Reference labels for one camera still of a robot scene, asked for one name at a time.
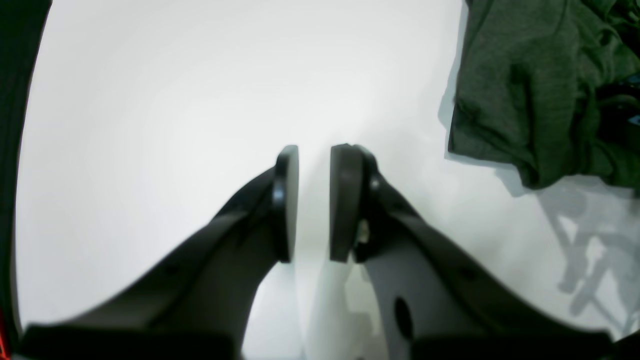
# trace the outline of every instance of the hole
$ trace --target hole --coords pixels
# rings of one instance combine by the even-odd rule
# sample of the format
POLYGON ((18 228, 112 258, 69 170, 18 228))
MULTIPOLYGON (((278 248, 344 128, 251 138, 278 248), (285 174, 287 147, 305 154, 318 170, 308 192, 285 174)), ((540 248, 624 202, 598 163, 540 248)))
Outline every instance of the hole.
POLYGON ((179 270, 180 269, 175 265, 169 265, 165 269, 167 275, 175 275, 179 270))
POLYGON ((465 278, 465 280, 473 281, 477 278, 477 274, 475 271, 470 268, 460 268, 460 275, 465 278))
POLYGON ((413 322, 411 321, 411 313, 409 307, 402 298, 396 299, 395 305, 396 323, 402 336, 407 339, 413 339, 413 322))

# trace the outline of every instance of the gray fabric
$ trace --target gray fabric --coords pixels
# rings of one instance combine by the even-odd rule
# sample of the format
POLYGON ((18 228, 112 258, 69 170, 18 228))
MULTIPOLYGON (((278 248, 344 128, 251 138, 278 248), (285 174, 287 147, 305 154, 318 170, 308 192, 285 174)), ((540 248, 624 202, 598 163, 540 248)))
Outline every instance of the gray fabric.
POLYGON ((604 21, 622 23, 614 3, 471 2, 449 151, 512 163, 528 188, 572 174, 640 188, 640 155, 596 136, 595 90, 640 72, 604 21))

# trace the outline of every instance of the white surface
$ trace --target white surface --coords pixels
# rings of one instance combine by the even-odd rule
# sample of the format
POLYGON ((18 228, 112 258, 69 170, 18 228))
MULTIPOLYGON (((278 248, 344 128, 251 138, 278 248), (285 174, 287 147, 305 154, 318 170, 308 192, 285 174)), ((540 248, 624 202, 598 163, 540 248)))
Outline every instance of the white surface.
POLYGON ((362 269, 327 262, 330 147, 350 142, 539 309, 615 338, 637 327, 630 191, 576 177, 528 192, 511 167, 446 153, 465 14, 462 0, 56 0, 20 157, 23 324, 112 296, 295 143, 296 258, 260 287, 244 352, 385 359, 362 269))

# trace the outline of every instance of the round black pad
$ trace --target round black pad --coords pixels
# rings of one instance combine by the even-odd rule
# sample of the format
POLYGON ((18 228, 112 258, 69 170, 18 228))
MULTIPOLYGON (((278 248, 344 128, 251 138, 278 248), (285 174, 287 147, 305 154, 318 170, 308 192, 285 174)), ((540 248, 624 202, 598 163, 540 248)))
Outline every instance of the round black pad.
POLYGON ((362 152, 349 144, 331 148, 330 251, 332 261, 345 263, 360 220, 362 152))
POLYGON ((275 224, 282 235, 276 239, 276 253, 281 262, 289 263, 296 243, 298 217, 298 147, 295 145, 285 147, 278 155, 271 198, 275 224))

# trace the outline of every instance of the black clamp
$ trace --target black clamp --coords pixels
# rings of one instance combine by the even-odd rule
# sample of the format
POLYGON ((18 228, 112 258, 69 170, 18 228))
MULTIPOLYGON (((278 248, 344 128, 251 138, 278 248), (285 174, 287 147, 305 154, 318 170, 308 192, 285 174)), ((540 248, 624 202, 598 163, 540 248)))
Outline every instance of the black clamp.
POLYGON ((430 227, 359 145, 331 153, 330 257, 371 278, 389 359, 583 359, 614 352, 516 297, 430 227))
POLYGON ((42 360, 237 359, 258 285, 276 262, 291 261, 297 203, 292 145, 140 280, 73 320, 29 327, 17 353, 42 360))

